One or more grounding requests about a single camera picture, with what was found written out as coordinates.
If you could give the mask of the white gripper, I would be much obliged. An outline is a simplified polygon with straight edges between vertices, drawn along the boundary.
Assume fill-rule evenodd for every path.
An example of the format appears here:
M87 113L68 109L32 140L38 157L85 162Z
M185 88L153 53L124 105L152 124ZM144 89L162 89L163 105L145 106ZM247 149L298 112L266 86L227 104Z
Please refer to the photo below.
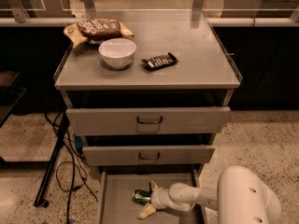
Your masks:
M150 201L151 203L146 203L138 214L137 218L143 220L156 212L156 209L165 209L173 206L173 202L170 199L168 189L158 187L158 185L151 180L149 182L149 190L152 191Z

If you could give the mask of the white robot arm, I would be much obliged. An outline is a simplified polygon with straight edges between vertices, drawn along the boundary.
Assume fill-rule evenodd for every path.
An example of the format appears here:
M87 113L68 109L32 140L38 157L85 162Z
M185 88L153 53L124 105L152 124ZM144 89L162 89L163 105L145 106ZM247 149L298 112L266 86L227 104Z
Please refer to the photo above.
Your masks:
M143 206L142 220L166 208L189 212L199 204L218 212L218 224L276 224L282 213L273 190L242 166L230 166L220 175L215 189L174 183L168 188L149 182L149 190L137 189L132 201Z

